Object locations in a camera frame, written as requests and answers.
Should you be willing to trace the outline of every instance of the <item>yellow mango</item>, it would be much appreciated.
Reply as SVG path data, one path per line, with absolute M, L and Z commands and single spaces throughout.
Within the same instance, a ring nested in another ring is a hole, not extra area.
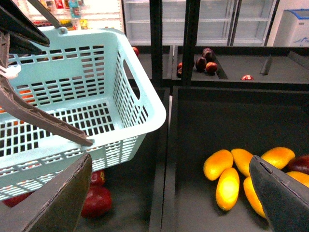
M 291 171 L 291 172 L 288 172 L 287 174 L 309 188 L 309 175 L 308 174 L 301 173 L 298 171 Z
M 249 151 L 236 148 L 231 150 L 234 162 L 238 168 L 238 170 L 245 176 L 250 176 L 249 173 L 249 164 L 253 157 L 253 154 L 251 154 Z
M 252 208 L 255 210 L 255 212 L 260 215 L 263 218 L 266 218 L 265 213 L 263 211 L 262 204 L 260 200 L 258 199 L 255 190 L 253 188 L 253 183 L 251 177 L 247 177 L 243 181 L 243 188 L 245 190 L 246 197 L 252 206 Z
M 213 153 L 204 163 L 204 174 L 209 180 L 216 180 L 222 172 L 233 166 L 233 156 L 228 150 L 222 149 Z
M 238 199 L 239 175 L 235 168 L 225 169 L 216 189 L 216 202 L 224 210 L 231 210 Z
M 295 153 L 286 147 L 275 147 L 261 156 L 263 160 L 278 169 L 284 168 L 294 157 Z

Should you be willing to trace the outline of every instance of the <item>shopping basket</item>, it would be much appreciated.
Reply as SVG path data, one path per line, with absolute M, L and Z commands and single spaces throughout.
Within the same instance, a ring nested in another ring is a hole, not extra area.
M 29 104 L 83 130 L 82 146 L 0 109 L 0 201 L 34 191 L 80 156 L 93 171 L 132 159 L 145 135 L 166 118 L 164 106 L 126 36 L 115 29 L 40 29 L 50 47 L 42 55 L 10 55 L 21 72 L 10 80 Z M 130 69 L 139 96 L 132 90 Z

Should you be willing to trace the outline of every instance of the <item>chest freezer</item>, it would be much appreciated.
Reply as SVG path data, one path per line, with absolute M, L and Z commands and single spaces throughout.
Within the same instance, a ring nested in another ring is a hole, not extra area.
M 274 46 L 309 47 L 309 9 L 283 11 Z

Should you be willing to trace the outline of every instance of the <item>refrigerator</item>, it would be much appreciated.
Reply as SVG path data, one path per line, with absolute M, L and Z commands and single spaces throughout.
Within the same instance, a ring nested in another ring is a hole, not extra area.
M 283 11 L 274 46 L 309 47 L 309 9 Z
M 277 0 L 201 0 L 197 46 L 263 46 Z M 149 0 L 123 0 L 132 45 L 150 45 Z M 183 45 L 185 0 L 162 0 L 163 45 Z

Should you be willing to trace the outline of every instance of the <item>dark red fruit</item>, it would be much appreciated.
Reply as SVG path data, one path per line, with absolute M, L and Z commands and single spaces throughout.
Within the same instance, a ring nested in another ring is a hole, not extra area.
M 105 183 L 105 172 L 104 170 L 99 170 L 91 174 L 90 185 L 102 186 Z
M 198 72 L 204 72 L 206 67 L 206 59 L 204 57 L 200 57 L 195 62 L 195 67 Z
M 215 62 L 208 62 L 206 64 L 206 72 L 208 73 L 215 73 L 217 71 L 217 64 Z
M 12 208 L 15 205 L 17 205 L 18 203 L 21 203 L 24 199 L 26 199 L 28 196 L 30 196 L 33 192 L 27 192 L 25 194 L 16 196 L 16 197 L 12 197 L 9 199 L 6 199 L 4 201 L 2 201 L 6 206 Z
M 180 62 L 180 63 L 177 65 L 177 70 L 180 69 L 180 68 L 182 68 L 182 67 L 183 67 L 183 63 Z
M 209 47 L 206 47 L 202 52 L 202 57 L 204 57 L 208 62 L 214 62 L 215 53 Z
M 287 165 L 289 171 L 298 171 L 309 175 L 309 155 L 295 157 Z
M 254 78 L 253 76 L 251 75 L 244 75 L 242 78 L 241 78 L 242 81 L 253 81 Z
M 137 49 L 137 47 L 132 47 L 133 51 L 135 52 L 136 56 L 139 57 L 140 51 Z
M 182 75 L 183 75 L 183 68 L 180 68 L 180 69 L 177 70 L 176 76 L 177 76 L 178 78 L 181 78 Z
M 81 216 L 83 218 L 97 218 L 112 208 L 111 192 L 103 187 L 91 185 L 86 196 Z

